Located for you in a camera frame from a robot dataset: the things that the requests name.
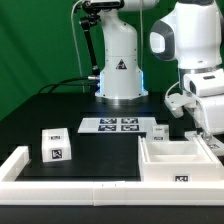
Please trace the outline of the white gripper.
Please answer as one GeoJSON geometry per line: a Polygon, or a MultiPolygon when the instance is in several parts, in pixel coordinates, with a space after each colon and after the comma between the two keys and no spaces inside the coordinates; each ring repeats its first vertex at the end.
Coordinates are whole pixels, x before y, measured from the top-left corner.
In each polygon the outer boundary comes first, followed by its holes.
{"type": "Polygon", "coordinates": [[[203,139],[209,142],[211,135],[224,133],[224,95],[196,97],[196,101],[194,118],[206,132],[203,139]]]}

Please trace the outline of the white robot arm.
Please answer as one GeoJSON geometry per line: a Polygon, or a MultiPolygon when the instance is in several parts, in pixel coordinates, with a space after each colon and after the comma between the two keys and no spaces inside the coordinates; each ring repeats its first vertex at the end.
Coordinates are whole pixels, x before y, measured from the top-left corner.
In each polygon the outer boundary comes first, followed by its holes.
{"type": "MultiPolygon", "coordinates": [[[[146,94],[142,72],[134,61],[136,31],[117,12],[151,8],[159,0],[88,0],[86,7],[101,16],[106,47],[105,68],[99,75],[101,101],[118,103],[146,94]]],[[[157,20],[149,34],[151,52],[163,61],[178,62],[181,93],[165,98],[174,117],[187,111],[207,135],[224,133],[224,69],[221,44],[224,17],[216,0],[177,0],[174,9],[157,20]]]]}

